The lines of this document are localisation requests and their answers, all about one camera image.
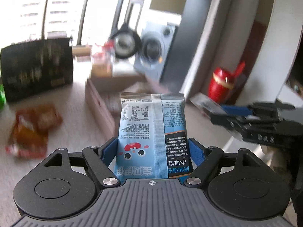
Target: red lid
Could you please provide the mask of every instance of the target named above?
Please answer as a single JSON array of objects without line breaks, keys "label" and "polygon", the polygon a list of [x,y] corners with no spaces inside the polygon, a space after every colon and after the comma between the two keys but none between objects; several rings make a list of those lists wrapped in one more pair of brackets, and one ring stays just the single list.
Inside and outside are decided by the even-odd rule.
[{"label": "red lid", "polygon": [[221,67],[218,67],[214,71],[214,74],[217,75],[220,79],[224,80],[225,82],[234,83],[234,75]]}]

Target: orange snack bag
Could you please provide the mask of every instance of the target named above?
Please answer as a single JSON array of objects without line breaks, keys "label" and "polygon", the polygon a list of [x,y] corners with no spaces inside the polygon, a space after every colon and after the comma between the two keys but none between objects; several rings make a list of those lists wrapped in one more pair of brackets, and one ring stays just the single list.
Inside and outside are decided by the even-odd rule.
[{"label": "orange snack bag", "polygon": [[52,103],[18,110],[6,152],[22,158],[45,157],[48,131],[62,121]]},{"label": "orange snack bag", "polygon": [[58,114],[54,104],[50,103],[17,111],[16,121],[23,123],[26,127],[32,125],[34,130],[45,133],[60,125],[63,119]]}]

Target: seaweed snack package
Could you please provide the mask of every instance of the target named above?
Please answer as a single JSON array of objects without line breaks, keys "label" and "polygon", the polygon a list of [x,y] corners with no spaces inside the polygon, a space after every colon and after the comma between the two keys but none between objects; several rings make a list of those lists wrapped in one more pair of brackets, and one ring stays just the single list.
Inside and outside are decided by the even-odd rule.
[{"label": "seaweed snack package", "polygon": [[188,176],[193,168],[186,135],[184,94],[161,94],[161,100],[169,178]]},{"label": "seaweed snack package", "polygon": [[123,182],[191,173],[184,95],[122,93],[121,100],[116,176]]}]

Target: cardboard box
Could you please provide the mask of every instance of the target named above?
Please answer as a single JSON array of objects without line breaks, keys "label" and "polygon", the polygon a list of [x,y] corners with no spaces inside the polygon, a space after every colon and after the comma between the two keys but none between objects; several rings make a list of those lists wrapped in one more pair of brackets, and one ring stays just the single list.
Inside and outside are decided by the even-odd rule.
[{"label": "cardboard box", "polygon": [[112,95],[118,97],[116,99],[119,100],[119,105],[121,106],[120,93],[137,82],[148,83],[154,94],[169,93],[167,88],[152,82],[150,79],[146,79],[142,75],[102,78],[91,77],[87,79],[85,99],[96,123],[104,133],[106,139],[118,136],[119,134],[121,108],[119,112],[115,110],[110,111],[102,96]]}]

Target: nutrition label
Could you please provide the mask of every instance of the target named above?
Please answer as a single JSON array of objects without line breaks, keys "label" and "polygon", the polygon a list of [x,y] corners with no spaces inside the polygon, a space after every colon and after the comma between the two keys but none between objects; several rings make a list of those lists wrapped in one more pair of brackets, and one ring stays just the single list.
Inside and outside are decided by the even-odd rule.
[{"label": "nutrition label", "polygon": [[185,126],[185,120],[179,103],[163,104],[163,118],[165,128]]},{"label": "nutrition label", "polygon": [[165,143],[169,177],[191,173],[192,166],[185,132],[165,134]]},{"label": "nutrition label", "polygon": [[127,106],[123,109],[122,121],[149,120],[149,106]]},{"label": "nutrition label", "polygon": [[120,129],[119,139],[149,139],[149,124],[127,124],[125,128]]}]

